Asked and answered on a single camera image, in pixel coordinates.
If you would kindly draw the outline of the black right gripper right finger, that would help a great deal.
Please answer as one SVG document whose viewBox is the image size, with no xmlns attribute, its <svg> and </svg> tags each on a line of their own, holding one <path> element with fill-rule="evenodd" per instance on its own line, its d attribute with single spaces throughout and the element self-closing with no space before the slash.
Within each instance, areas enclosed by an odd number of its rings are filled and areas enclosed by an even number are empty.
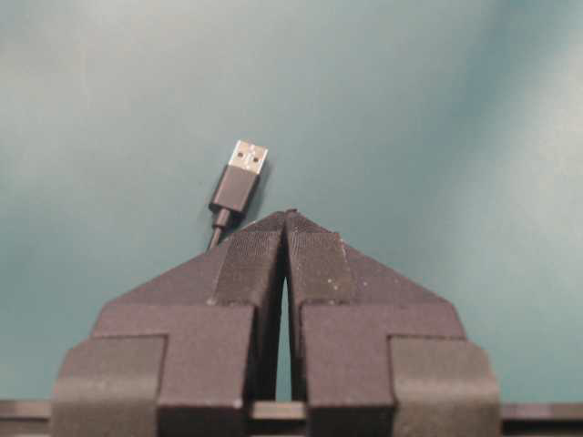
<svg viewBox="0 0 583 437">
<path fill-rule="evenodd" d="M 294 392 L 311 436 L 497 436 L 500 389 L 455 307 L 290 211 Z"/>
</svg>

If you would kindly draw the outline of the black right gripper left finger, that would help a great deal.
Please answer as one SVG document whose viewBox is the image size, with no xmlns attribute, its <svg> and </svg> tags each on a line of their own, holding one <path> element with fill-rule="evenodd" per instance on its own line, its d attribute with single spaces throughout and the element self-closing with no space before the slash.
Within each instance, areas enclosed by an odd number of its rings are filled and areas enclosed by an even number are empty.
<svg viewBox="0 0 583 437">
<path fill-rule="evenodd" d="M 109 301 L 67 354 L 55 436 L 242 436 L 251 398 L 272 396 L 285 216 Z"/>
</svg>

